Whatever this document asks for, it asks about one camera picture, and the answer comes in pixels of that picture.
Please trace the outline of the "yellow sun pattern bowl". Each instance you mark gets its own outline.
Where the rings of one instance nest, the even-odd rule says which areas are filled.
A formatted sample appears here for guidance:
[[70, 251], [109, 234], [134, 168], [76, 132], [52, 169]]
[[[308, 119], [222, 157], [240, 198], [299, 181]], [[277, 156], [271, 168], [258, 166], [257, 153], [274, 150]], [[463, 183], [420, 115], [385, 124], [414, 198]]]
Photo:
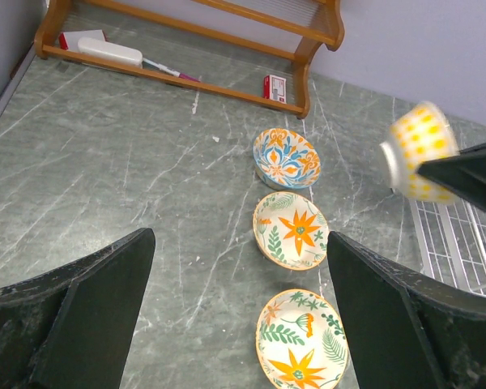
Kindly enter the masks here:
[[386, 184], [408, 199], [455, 203], [458, 197], [417, 169], [426, 161], [459, 154], [454, 132], [445, 114], [432, 102], [422, 101], [394, 122], [379, 143], [377, 160]]

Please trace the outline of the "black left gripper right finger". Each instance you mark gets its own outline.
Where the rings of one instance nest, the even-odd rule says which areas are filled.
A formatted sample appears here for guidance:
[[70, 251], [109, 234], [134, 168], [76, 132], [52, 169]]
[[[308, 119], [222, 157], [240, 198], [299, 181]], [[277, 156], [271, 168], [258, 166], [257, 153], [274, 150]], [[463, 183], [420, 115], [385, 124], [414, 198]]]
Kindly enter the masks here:
[[331, 232], [327, 259], [362, 388], [486, 388], [486, 297]]

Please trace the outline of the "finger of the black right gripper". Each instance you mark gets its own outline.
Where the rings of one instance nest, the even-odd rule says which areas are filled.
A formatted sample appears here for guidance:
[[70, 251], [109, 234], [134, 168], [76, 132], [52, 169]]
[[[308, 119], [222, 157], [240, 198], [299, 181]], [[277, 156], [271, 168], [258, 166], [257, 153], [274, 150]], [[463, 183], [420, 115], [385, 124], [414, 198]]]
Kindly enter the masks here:
[[416, 172], [486, 213], [486, 143], [424, 162]]

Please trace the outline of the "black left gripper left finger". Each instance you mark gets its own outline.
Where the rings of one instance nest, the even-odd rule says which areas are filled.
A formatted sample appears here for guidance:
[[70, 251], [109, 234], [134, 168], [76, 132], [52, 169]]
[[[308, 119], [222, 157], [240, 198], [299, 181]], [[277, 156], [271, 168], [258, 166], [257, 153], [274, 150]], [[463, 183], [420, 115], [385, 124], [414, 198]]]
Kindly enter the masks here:
[[155, 248], [138, 229], [0, 288], [0, 388], [118, 388]]

